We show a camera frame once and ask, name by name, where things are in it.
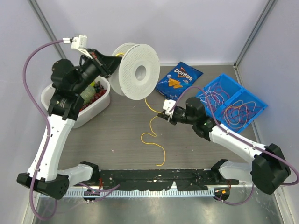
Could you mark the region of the translucent white spool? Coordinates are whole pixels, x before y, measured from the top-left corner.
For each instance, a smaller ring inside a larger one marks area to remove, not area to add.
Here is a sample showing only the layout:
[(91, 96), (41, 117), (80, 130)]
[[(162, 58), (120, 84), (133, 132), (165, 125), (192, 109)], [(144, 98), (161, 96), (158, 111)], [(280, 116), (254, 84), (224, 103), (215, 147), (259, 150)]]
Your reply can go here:
[(111, 88), (131, 100), (142, 100), (156, 87), (160, 63), (156, 51), (147, 44), (125, 43), (112, 54), (121, 63), (108, 78)]

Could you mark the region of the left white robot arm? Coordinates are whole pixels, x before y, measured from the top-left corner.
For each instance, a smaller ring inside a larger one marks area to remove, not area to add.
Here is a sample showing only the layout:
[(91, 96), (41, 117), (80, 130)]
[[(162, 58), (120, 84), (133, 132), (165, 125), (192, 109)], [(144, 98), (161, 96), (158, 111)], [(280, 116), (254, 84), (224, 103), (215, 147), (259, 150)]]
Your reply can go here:
[(79, 65), (61, 59), (52, 66), (52, 86), (55, 91), (47, 110), (46, 129), (35, 160), (17, 182), (31, 191), (61, 199), (69, 187), (81, 182), (95, 186), (100, 179), (98, 165), (81, 162), (66, 170), (58, 170), (66, 139), (78, 119), (84, 100), (81, 93), (98, 77), (108, 78), (118, 68), (120, 56), (105, 56), (96, 49), (87, 49)]

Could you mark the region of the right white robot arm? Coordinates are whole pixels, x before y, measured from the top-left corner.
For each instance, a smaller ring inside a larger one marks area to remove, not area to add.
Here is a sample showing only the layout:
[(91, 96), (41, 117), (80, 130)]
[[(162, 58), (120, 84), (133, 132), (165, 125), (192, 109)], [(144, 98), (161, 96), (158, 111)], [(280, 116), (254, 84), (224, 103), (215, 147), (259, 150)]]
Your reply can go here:
[(257, 143), (219, 124), (207, 115), (201, 100), (196, 97), (187, 99), (185, 108), (176, 106), (174, 100), (165, 100), (158, 116), (173, 125), (192, 125), (199, 137), (221, 145), (245, 160), (245, 163), (221, 160), (215, 164), (211, 179), (216, 184), (227, 179), (240, 180), (253, 183), (260, 191), (271, 195), (291, 174), (279, 146)]

